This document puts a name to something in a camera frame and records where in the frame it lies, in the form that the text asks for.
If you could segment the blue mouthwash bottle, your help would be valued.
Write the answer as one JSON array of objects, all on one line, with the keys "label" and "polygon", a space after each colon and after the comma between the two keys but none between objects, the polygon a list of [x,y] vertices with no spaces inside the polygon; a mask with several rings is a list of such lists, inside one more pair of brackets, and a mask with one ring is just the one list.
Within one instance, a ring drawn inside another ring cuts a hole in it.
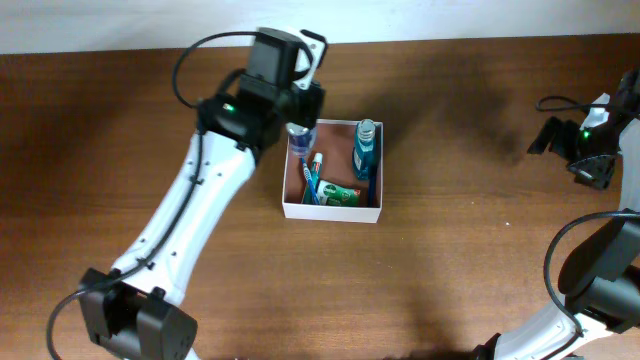
[{"label": "blue mouthwash bottle", "polygon": [[376,124],[371,119],[363,119],[354,134],[352,165],[358,180],[369,180],[376,166]]}]

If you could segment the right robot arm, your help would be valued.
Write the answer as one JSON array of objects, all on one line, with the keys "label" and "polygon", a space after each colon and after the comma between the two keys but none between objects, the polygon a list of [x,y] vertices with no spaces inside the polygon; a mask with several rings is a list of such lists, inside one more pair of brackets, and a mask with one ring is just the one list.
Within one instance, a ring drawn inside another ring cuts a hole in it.
[{"label": "right robot arm", "polygon": [[578,348],[639,325],[639,72],[626,72],[614,94],[591,103],[558,100],[529,153],[559,155],[577,183],[599,190],[622,162],[619,206],[559,230],[543,263],[550,303],[478,345],[477,360],[572,359]]}]

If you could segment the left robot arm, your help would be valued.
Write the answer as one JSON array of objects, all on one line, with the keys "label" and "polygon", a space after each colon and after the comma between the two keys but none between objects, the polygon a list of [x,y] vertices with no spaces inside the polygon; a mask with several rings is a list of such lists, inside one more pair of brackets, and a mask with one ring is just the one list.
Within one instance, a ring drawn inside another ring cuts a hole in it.
[{"label": "left robot arm", "polygon": [[248,63],[193,103],[184,163],[150,222],[108,272],[89,269],[75,298],[90,341],[121,359],[192,359],[198,325],[181,309],[221,215],[281,135],[310,153],[325,92],[314,74],[328,49],[308,30],[261,27]]}]

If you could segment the clear pump soap bottle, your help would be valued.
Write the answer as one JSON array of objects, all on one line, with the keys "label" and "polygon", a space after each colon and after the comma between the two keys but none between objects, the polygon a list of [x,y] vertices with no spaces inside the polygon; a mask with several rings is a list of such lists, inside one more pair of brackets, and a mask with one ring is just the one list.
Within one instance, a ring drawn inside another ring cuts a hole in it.
[{"label": "clear pump soap bottle", "polygon": [[287,123],[285,128],[290,151],[296,157],[307,158],[315,144],[317,129],[306,128],[292,122]]}]

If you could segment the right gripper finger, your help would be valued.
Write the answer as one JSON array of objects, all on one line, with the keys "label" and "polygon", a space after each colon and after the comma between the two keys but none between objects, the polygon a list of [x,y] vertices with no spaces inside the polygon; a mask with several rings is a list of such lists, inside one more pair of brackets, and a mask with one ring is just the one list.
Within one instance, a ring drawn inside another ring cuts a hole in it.
[{"label": "right gripper finger", "polygon": [[546,120],[527,149],[528,154],[541,155],[545,151],[553,152],[557,155],[566,155],[565,135],[568,131],[568,122],[552,116]]},{"label": "right gripper finger", "polygon": [[606,190],[614,174],[616,155],[602,154],[570,163],[574,181],[597,190]]}]

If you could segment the blue disposable razor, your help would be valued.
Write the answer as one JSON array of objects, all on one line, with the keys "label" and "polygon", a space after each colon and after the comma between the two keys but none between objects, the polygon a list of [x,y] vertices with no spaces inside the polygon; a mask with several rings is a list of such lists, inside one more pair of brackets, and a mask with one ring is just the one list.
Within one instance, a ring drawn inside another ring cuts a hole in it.
[{"label": "blue disposable razor", "polygon": [[370,167],[369,188],[367,197],[367,206],[369,208],[376,208],[376,196],[377,196],[377,171],[378,166],[372,165]]}]

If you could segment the toothpaste tube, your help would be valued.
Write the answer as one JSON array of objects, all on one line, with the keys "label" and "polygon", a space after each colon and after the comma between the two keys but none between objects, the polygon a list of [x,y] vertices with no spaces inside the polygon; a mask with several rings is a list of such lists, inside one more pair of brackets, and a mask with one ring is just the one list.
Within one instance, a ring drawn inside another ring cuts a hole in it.
[{"label": "toothpaste tube", "polygon": [[[320,173],[321,173],[321,169],[322,169],[322,165],[323,165],[323,154],[320,152],[317,152],[314,156],[313,159],[311,161],[306,161],[310,171],[311,171],[311,175],[313,177],[313,183],[315,186],[315,190],[317,193],[317,189],[318,189],[318,184],[319,184],[319,177],[320,177]],[[307,186],[307,182],[306,182],[306,187],[304,190],[304,194],[303,194],[303,199],[302,199],[302,203],[303,204],[307,204],[307,205],[314,205],[312,203],[310,194],[308,193],[308,186]]]}]

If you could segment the blue white toothbrush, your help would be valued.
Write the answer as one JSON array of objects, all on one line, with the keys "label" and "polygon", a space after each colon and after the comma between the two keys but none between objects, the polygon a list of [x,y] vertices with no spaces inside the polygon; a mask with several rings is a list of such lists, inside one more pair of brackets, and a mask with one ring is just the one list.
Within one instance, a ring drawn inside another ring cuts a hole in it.
[{"label": "blue white toothbrush", "polygon": [[304,178],[305,178],[305,180],[307,182],[307,186],[309,188],[308,193],[310,194],[312,203],[314,205],[319,205],[319,198],[318,198],[316,190],[315,190],[315,186],[314,186],[314,183],[313,183],[313,177],[311,175],[311,171],[310,171],[310,169],[309,169],[309,167],[308,167],[308,165],[306,163],[306,160],[304,158],[300,158],[300,162],[301,162],[301,165],[302,165]]}]

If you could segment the green soap packet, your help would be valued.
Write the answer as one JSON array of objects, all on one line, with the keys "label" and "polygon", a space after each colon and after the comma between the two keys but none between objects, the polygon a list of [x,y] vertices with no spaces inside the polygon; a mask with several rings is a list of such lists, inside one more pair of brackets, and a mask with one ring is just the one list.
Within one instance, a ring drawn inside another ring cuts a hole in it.
[{"label": "green soap packet", "polygon": [[320,180],[317,189],[319,203],[323,206],[358,207],[361,192]]}]

